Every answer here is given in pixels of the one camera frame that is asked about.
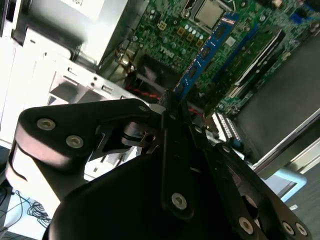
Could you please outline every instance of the motherboard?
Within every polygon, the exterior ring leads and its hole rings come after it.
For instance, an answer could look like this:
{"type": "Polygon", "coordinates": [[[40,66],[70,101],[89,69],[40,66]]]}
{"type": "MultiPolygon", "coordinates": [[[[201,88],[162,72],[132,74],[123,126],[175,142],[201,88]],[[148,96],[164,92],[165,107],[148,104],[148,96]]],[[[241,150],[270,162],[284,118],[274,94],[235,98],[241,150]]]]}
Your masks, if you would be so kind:
{"type": "Polygon", "coordinates": [[[182,98],[196,85],[206,116],[233,116],[318,34],[318,10],[303,0],[149,0],[127,51],[177,72],[182,98]]]}

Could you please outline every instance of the blue ram module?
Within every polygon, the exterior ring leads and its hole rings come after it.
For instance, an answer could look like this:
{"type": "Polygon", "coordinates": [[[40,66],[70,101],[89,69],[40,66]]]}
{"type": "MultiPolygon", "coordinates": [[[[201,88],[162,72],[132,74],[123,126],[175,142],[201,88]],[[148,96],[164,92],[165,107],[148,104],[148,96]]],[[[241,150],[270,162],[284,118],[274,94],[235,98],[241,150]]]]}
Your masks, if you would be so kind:
{"type": "Polygon", "coordinates": [[[197,79],[206,69],[206,66],[210,63],[211,59],[234,29],[238,19],[239,15],[237,13],[228,12],[223,15],[219,23],[214,27],[212,34],[205,41],[195,59],[186,69],[182,78],[173,90],[176,93],[178,101],[181,101],[186,97],[197,79]]]}

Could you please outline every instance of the black cable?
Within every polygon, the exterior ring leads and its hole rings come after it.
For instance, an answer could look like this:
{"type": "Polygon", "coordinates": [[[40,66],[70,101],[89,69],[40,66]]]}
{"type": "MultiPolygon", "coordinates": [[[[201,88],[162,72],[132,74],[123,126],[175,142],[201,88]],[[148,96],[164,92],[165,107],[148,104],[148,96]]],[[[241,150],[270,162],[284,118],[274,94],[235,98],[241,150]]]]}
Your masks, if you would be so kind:
{"type": "Polygon", "coordinates": [[[4,189],[5,194],[4,194],[4,197],[2,198],[2,200],[1,200],[1,202],[0,202],[0,206],[2,206],[2,204],[3,204],[4,201],[5,201],[5,199],[6,199],[7,196],[8,196],[8,190],[7,190],[4,186],[2,186],[2,188],[4,189]]]}
{"type": "Polygon", "coordinates": [[[0,231],[0,233],[2,233],[3,231],[5,231],[5,230],[7,230],[7,229],[9,229],[9,228],[11,228],[13,225],[15,225],[17,222],[19,222],[20,221],[20,219],[22,218],[22,216],[23,216],[23,213],[24,213],[24,206],[23,206],[23,203],[25,203],[26,201],[24,201],[24,202],[22,202],[22,197],[20,196],[20,193],[19,193],[19,191],[15,191],[15,193],[19,196],[19,199],[20,199],[20,204],[18,204],[18,205],[16,205],[16,206],[14,206],[13,208],[11,208],[9,211],[7,211],[5,214],[3,214],[2,216],[0,216],[0,219],[4,216],[4,215],[6,215],[8,212],[10,212],[12,209],[14,209],[14,208],[16,208],[17,206],[19,206],[19,205],[21,205],[21,215],[20,215],[20,217],[19,217],[19,219],[17,220],[17,221],[15,221],[13,224],[11,224],[10,226],[7,226],[7,227],[5,227],[4,229],[2,229],[1,231],[0,231]]]}
{"type": "Polygon", "coordinates": [[[51,219],[46,213],[44,207],[37,201],[35,201],[32,206],[29,207],[27,214],[29,216],[37,218],[38,223],[41,224],[44,228],[47,228],[51,222],[51,219]]]}

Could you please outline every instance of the green circuit board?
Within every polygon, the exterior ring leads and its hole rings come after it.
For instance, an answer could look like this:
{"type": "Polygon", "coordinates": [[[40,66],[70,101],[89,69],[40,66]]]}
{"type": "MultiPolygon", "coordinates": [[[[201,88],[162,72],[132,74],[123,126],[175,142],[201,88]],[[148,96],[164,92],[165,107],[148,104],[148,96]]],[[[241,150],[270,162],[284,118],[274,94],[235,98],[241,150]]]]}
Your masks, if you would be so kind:
{"type": "MultiPolygon", "coordinates": [[[[182,74],[211,33],[208,27],[196,22],[194,16],[191,19],[185,12],[190,1],[193,5],[197,4],[197,0],[150,0],[131,38],[128,50],[132,53],[148,54],[182,74]]],[[[196,82],[201,95],[207,101],[207,114],[216,110],[228,115],[237,114],[257,89],[270,79],[272,73],[310,35],[312,24],[319,21],[319,14],[310,9],[304,10],[308,14],[307,19],[302,19],[299,23],[292,20],[291,15],[301,8],[296,0],[282,0],[281,6],[274,8],[264,7],[254,0],[198,1],[203,5],[207,1],[217,1],[218,4],[222,2],[224,8],[229,9],[224,9],[224,13],[231,11],[239,14],[239,21],[233,31],[196,82]],[[257,29],[254,37],[246,42],[243,49],[229,63],[224,71],[225,75],[213,83],[212,79],[253,28],[257,29]],[[282,30],[285,33],[284,39],[274,50],[277,59],[252,86],[252,90],[239,97],[235,94],[237,92],[234,81],[246,71],[273,38],[273,35],[266,34],[265,29],[282,30]]]]}

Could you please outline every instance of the bolt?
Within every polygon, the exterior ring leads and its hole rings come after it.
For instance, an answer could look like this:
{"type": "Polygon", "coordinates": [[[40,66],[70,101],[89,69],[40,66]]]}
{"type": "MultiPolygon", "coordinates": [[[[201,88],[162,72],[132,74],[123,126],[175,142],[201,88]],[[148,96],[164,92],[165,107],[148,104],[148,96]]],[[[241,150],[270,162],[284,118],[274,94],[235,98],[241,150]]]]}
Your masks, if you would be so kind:
{"type": "Polygon", "coordinates": [[[45,131],[50,131],[56,127],[56,124],[54,121],[48,118],[41,118],[36,122],[36,125],[38,128],[45,130],[45,131]]]}
{"type": "Polygon", "coordinates": [[[84,146],[84,140],[76,135],[70,135],[65,140],[66,144],[73,149],[80,149],[84,146]]]}
{"type": "Polygon", "coordinates": [[[194,129],[198,132],[202,134],[202,129],[198,126],[195,126],[194,129]]]}
{"type": "Polygon", "coordinates": [[[144,106],[139,106],[139,108],[144,112],[148,111],[144,106]]]}
{"type": "Polygon", "coordinates": [[[303,235],[303,236],[307,236],[308,233],[305,230],[305,228],[300,224],[300,223],[296,223],[296,228],[299,230],[299,232],[303,235]]]}
{"type": "Polygon", "coordinates": [[[227,146],[223,145],[222,148],[225,152],[230,153],[230,149],[227,146]]]}
{"type": "Polygon", "coordinates": [[[172,114],[169,114],[170,118],[172,118],[173,120],[176,120],[176,117],[173,116],[172,114]]]}
{"type": "Polygon", "coordinates": [[[245,217],[242,216],[239,218],[239,224],[247,234],[252,235],[254,233],[254,228],[252,227],[249,220],[246,219],[245,217]]]}
{"type": "Polygon", "coordinates": [[[287,223],[287,222],[283,222],[283,227],[284,229],[290,234],[290,235],[295,235],[295,231],[292,229],[292,227],[287,223]]]}
{"type": "Polygon", "coordinates": [[[171,196],[173,205],[180,210],[185,210],[187,208],[187,200],[180,193],[175,192],[171,196]]]}

